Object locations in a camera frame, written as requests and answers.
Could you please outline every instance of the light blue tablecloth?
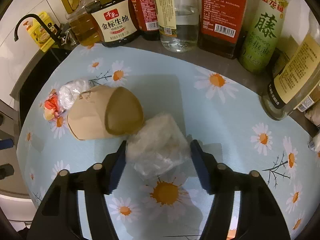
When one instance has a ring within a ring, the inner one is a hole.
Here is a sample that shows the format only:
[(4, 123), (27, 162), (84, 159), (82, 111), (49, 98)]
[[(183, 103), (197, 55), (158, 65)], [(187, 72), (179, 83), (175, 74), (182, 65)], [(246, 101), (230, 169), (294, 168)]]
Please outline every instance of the light blue tablecloth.
[[(106, 73), (111, 77), (99, 82), (128, 88), (146, 119), (170, 113), (188, 140), (197, 139), (218, 162), (238, 172), (259, 171), (269, 182), (292, 238), (307, 224), (320, 199), (320, 157), (308, 149), (309, 135), (293, 119), (271, 120), (254, 92), (218, 73), (161, 54), (100, 44), (72, 51), (36, 97), (23, 125), (17, 154), (36, 206), (57, 172), (84, 171), (116, 152), (125, 139), (77, 141), (66, 126), (66, 115), (62, 126), (43, 118), (41, 105), (53, 88)], [(239, 199), (236, 194), (230, 229), (236, 228)], [(106, 196), (121, 240), (198, 239), (212, 200), (191, 161), (151, 181), (143, 181), (127, 165), (118, 189)], [(79, 205), (83, 234), (90, 239), (83, 192)]]

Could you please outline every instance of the bottle label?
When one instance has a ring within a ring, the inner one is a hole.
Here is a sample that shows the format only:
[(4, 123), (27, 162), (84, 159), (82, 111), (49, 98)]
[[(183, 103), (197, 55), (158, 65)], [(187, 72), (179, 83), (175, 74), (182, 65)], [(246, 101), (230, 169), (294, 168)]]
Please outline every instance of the bottle label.
[(131, 0), (137, 16), (139, 28), (143, 31), (156, 31), (159, 29), (156, 5), (154, 0)]
[(170, 37), (177, 37), (176, 13), (174, 0), (154, 0), (159, 23), (159, 32)]
[(236, 43), (246, 0), (202, 0), (201, 32)]
[(129, 0), (92, 13), (105, 42), (117, 41), (137, 31), (129, 13)]
[(240, 62), (250, 71), (260, 71), (269, 63), (280, 37), (286, 0), (260, 0), (245, 39)]
[(303, 87), (320, 63), (320, 46), (308, 34), (290, 62), (268, 86), (270, 101), (285, 106)]
[(310, 96), (307, 96), (305, 100), (298, 106), (300, 112), (304, 112), (308, 110), (315, 102), (312, 100)]

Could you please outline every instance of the white plastic bag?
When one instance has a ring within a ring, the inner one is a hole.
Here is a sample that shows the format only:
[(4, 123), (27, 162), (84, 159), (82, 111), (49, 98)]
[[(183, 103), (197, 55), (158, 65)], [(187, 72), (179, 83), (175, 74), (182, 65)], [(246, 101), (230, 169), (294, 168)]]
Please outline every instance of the white plastic bag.
[(58, 91), (58, 102), (65, 110), (69, 110), (78, 96), (90, 89), (88, 80), (77, 79), (63, 85)]
[(126, 159), (144, 179), (159, 176), (190, 158), (190, 147), (170, 114), (159, 114), (146, 121), (130, 136)]

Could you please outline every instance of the yellow bottle label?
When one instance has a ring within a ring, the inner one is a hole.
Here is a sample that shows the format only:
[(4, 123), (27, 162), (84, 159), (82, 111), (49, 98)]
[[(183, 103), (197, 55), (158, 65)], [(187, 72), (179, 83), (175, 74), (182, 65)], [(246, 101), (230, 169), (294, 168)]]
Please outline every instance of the yellow bottle label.
[(177, 37), (174, 0), (155, 0), (155, 4), (160, 33), (170, 37)]
[(92, 13), (102, 30), (105, 42), (117, 41), (137, 31), (128, 7), (128, 0), (122, 1)]
[(320, 46), (308, 34), (290, 62), (268, 87), (271, 102), (278, 109), (303, 87), (320, 63)]

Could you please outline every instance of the red bottle label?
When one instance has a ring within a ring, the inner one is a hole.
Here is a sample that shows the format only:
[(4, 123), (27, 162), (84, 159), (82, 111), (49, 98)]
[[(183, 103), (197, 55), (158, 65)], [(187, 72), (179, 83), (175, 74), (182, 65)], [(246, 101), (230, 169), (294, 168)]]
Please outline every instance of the red bottle label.
[(201, 32), (236, 43), (246, 0), (202, 0)]
[(143, 31), (159, 29), (154, 0), (131, 0), (137, 16), (139, 28)]

